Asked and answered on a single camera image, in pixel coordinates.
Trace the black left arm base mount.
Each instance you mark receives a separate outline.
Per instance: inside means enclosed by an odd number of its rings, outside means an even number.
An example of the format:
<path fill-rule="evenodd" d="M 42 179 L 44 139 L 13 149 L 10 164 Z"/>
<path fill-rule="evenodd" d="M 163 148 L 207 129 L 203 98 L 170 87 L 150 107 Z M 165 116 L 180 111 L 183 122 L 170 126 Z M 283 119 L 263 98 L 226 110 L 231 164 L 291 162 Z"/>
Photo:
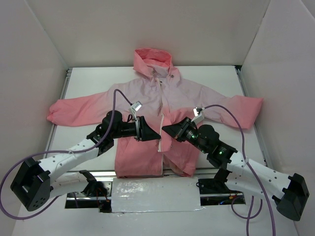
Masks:
<path fill-rule="evenodd" d="M 87 197 L 96 197 L 96 196 L 107 197 L 108 190 L 104 186 L 103 182 L 97 181 L 96 178 L 87 170 L 79 171 L 79 173 L 82 174 L 88 182 L 87 186 L 81 192 L 82 194 L 84 194 Z"/>

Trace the white foil covered panel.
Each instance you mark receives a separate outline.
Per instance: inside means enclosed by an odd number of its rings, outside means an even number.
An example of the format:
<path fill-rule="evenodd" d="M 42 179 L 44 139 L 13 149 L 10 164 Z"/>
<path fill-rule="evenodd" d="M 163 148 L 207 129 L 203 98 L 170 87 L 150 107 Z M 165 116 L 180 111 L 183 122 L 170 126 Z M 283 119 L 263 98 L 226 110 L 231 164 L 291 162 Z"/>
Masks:
<path fill-rule="evenodd" d="M 201 210 L 196 177 L 113 180 L 114 213 L 186 212 Z"/>

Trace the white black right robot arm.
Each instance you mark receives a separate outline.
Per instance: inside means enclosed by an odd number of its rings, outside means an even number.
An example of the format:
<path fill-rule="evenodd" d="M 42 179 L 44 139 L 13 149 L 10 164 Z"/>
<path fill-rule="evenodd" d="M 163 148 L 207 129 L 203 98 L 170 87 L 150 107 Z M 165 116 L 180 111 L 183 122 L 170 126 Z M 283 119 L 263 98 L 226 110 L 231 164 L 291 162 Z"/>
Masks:
<path fill-rule="evenodd" d="M 267 198 L 281 215 L 300 221 L 310 195 L 301 175 L 290 176 L 244 158 L 237 149 L 222 142 L 209 124 L 196 127 L 190 118 L 185 118 L 162 129 L 174 140 L 188 142 L 207 155 L 209 163 L 218 168 L 214 180 L 217 191 L 230 189 Z"/>

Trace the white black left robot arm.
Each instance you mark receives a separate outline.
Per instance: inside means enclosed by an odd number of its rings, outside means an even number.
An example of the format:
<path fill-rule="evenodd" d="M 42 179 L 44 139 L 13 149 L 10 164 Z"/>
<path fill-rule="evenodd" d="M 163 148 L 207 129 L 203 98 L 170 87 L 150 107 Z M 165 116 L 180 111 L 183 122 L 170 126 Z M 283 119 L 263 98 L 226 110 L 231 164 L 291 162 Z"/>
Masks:
<path fill-rule="evenodd" d="M 119 111 L 109 111 L 92 133 L 70 149 L 54 151 L 51 157 L 38 161 L 33 157 L 26 158 L 10 188 L 27 211 L 35 211 L 50 198 L 70 192 L 91 196 L 97 186 L 93 175 L 86 170 L 73 175 L 67 172 L 107 152 L 115 139 L 125 137 L 143 142 L 160 139 L 143 116 L 125 122 Z"/>

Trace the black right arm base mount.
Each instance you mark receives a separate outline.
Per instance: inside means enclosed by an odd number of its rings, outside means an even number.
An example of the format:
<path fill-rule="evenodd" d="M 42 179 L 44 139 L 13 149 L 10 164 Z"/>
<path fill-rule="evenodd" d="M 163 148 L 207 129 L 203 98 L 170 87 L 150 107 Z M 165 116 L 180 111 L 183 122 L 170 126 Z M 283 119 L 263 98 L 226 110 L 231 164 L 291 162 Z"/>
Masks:
<path fill-rule="evenodd" d="M 219 169 L 214 178 L 200 178 L 196 183 L 200 194 L 231 194 L 235 193 L 226 186 L 230 171 Z"/>

